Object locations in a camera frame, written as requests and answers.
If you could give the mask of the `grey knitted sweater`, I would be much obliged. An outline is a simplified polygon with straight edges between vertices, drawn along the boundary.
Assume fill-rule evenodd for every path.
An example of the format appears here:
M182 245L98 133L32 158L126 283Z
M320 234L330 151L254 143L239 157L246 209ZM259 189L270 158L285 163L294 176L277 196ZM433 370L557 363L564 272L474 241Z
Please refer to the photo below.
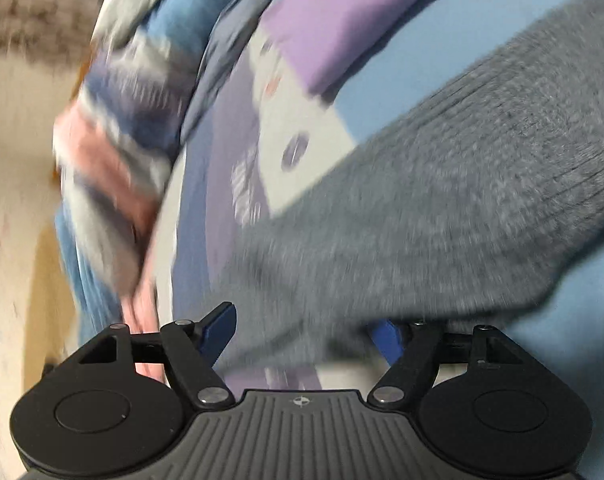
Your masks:
M573 0L241 232L217 366L363 356L383 318L515 318L603 230L604 0Z

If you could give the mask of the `blue purple printed bed sheet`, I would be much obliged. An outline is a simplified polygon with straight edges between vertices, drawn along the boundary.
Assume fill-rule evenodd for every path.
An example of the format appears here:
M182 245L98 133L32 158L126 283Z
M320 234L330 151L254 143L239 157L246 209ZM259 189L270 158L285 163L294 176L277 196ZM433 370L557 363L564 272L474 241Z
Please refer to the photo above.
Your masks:
M203 311L227 273L237 236L257 224L276 235L279 217L314 203L334 170L381 174L364 150L406 116L433 118L409 143L435 166L480 178L480 206L511 193L515 170L546 177L566 159L559 144L563 91L547 84L556 62L523 56L503 66L492 88L478 85L482 61L506 52L538 22L598 0L419 0L334 88L308 96L265 27L189 136L157 228L157 308L162 320ZM499 315L587 403L594 434L580 470L604 479L604 229L561 260L530 237L504 265L552 266L514 288L521 311Z

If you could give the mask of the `striped crumpled quilt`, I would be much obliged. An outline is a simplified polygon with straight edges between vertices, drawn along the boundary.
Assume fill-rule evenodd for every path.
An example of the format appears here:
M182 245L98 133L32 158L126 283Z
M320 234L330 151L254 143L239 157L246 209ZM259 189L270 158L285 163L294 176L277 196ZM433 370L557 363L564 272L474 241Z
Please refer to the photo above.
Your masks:
M155 222L187 130L271 0L107 0L95 56L54 125L56 231L85 344L157 329Z

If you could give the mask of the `folded purple garment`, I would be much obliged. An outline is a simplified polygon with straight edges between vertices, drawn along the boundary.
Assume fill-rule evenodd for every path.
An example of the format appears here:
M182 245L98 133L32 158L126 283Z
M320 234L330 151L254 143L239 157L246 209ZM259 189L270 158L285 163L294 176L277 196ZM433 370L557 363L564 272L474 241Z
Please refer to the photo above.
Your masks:
M418 0L277 0L262 24L299 78L319 96Z

